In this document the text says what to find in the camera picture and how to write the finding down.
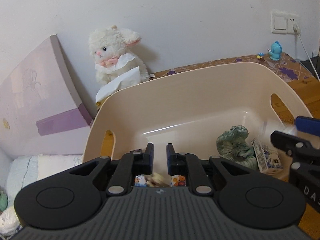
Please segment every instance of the stuffed lamb toy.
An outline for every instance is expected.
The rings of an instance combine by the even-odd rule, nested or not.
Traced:
[[[140,39],[137,32],[119,29],[115,25],[91,33],[89,48],[96,64],[96,80],[100,85],[108,84],[137,66],[139,66],[141,82],[149,80],[146,65],[129,50],[129,47],[136,45]]]

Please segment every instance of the small snack packet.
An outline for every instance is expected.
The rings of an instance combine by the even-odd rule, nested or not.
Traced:
[[[186,178],[181,175],[173,175],[171,176],[171,187],[176,187],[176,186],[185,186],[186,185]]]
[[[274,175],[283,170],[277,151],[269,149],[268,146],[261,143],[257,138],[252,140],[252,145],[261,173]]]

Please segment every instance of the blue bird figurine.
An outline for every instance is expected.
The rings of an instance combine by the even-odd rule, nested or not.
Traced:
[[[271,51],[269,51],[270,58],[272,60],[278,61],[280,59],[281,52],[282,52],[282,47],[279,41],[276,41],[271,45]]]

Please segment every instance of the green cloth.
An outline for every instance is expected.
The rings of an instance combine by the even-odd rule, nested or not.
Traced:
[[[217,150],[222,157],[256,170],[258,166],[253,147],[249,147],[245,142],[248,135],[244,126],[232,126],[217,138]]]
[[[0,211],[3,212],[7,208],[7,205],[8,197],[2,190],[0,190]]]

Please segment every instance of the white cable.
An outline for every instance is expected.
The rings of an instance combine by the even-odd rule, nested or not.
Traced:
[[[315,68],[315,66],[313,65],[313,63],[312,63],[312,61],[311,61],[311,59],[310,59],[310,57],[309,57],[309,55],[308,55],[308,52],[307,52],[306,48],[305,48],[304,45],[303,45],[303,42],[302,42],[302,39],[301,39],[301,30],[300,30],[299,26],[296,25],[296,24],[294,24],[294,25],[293,25],[293,30],[294,30],[294,32],[298,35],[298,37],[299,37],[299,39],[300,39],[300,41],[301,41],[302,47],[303,47],[305,53],[307,54],[307,57],[308,57],[308,59],[309,59],[309,61],[310,61],[310,63],[311,63],[311,66],[312,66],[313,70],[314,70],[315,73],[316,73],[316,76],[317,76],[318,81],[320,82],[320,78],[319,78],[319,76],[318,76],[318,73],[317,73],[317,71],[316,71],[316,68]]]

